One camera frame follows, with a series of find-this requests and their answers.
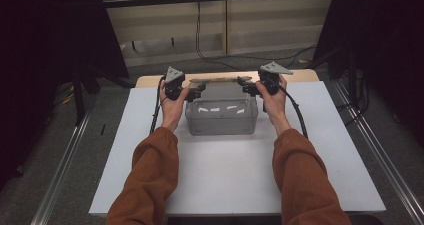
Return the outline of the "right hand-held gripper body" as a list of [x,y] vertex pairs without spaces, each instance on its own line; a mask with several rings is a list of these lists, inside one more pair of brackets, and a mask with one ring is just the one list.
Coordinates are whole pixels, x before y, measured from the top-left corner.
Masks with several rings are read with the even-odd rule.
[[279,90],[280,85],[280,74],[292,75],[293,72],[280,64],[277,64],[275,61],[272,61],[268,64],[262,65],[258,74],[260,77],[261,83],[266,87],[270,95],[275,95]]

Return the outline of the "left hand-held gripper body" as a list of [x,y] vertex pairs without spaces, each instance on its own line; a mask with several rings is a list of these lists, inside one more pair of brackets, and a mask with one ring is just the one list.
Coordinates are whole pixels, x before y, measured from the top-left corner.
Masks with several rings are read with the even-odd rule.
[[182,71],[169,67],[165,74],[165,95],[170,100],[177,100],[183,90],[184,81],[185,74]]

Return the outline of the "transparent grey box lid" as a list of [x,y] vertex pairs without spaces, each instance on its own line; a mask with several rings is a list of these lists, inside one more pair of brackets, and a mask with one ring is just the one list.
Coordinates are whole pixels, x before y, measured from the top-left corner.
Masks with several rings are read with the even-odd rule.
[[191,87],[199,85],[205,87],[200,94],[200,98],[203,100],[236,99],[248,96],[243,92],[242,86],[238,84],[237,77],[191,79],[190,83]]

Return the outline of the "transparent grey plastic box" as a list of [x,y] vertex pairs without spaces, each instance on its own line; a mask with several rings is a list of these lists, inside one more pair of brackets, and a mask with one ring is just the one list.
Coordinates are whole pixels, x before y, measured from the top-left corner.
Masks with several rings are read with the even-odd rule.
[[255,98],[198,99],[186,105],[190,134],[250,135],[256,127],[258,106]]

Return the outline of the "person's left hand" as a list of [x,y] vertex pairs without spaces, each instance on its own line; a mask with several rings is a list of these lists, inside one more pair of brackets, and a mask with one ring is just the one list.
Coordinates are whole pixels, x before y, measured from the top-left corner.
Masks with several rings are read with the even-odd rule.
[[170,100],[165,94],[165,82],[160,85],[160,107],[162,110],[163,121],[161,126],[174,132],[182,116],[183,104],[189,94],[190,89],[185,87],[176,100]]

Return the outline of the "person's right hand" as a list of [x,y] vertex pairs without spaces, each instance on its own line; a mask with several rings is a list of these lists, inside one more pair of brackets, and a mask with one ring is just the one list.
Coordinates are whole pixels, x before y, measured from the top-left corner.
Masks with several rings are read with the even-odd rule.
[[276,134],[280,136],[291,128],[285,112],[286,94],[279,90],[276,94],[270,95],[260,81],[257,81],[255,85],[261,94],[270,122],[275,128]]

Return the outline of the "white table sheet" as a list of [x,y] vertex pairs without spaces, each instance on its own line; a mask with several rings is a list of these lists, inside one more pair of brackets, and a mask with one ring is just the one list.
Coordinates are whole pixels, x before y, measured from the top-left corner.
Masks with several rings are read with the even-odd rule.
[[[294,82],[288,107],[293,127],[306,124],[308,138],[325,163],[340,205],[348,212],[378,212],[385,205],[323,82]],[[149,134],[156,91],[134,88],[117,130],[90,214],[105,216],[122,191],[135,147]],[[170,216],[278,214],[281,195],[273,176],[276,133],[266,114],[251,135],[193,136],[181,121],[175,131],[179,179],[167,199]]]

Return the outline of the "black metal stand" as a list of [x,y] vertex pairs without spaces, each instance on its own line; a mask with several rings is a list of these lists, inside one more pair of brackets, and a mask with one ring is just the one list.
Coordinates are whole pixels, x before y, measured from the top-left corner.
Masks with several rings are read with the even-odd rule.
[[85,106],[83,101],[83,89],[79,78],[78,68],[75,67],[72,74],[72,85],[76,106],[76,126],[79,126],[85,116]]

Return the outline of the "black curtain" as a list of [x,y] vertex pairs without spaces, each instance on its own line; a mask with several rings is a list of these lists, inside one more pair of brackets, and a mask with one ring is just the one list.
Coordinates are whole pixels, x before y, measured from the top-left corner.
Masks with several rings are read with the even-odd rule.
[[424,147],[424,0],[331,0],[315,50],[338,78],[364,70]]
[[126,78],[103,0],[0,0],[0,190],[22,165],[58,86]]

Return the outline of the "metal floor rail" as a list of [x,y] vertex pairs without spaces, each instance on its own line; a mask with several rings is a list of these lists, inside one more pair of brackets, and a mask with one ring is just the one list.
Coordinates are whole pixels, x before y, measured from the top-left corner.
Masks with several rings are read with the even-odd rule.
[[55,174],[41,200],[41,203],[38,206],[38,209],[30,225],[48,225],[50,216],[53,212],[57,199],[64,185],[65,178],[68,174],[70,164],[73,161],[76,150],[84,135],[91,114],[92,112],[88,111],[83,116],[80,123],[75,127],[73,134],[66,146],[64,155],[61,158],[61,161],[55,171]]
[[374,157],[382,167],[382,170],[408,212],[410,218],[415,225],[424,225],[424,208],[389,158],[387,152],[374,134],[364,116],[358,109],[349,104],[350,100],[348,98],[347,89],[341,81],[335,81],[334,87],[344,104],[347,106],[347,110],[349,111],[355,126],[361,132]]

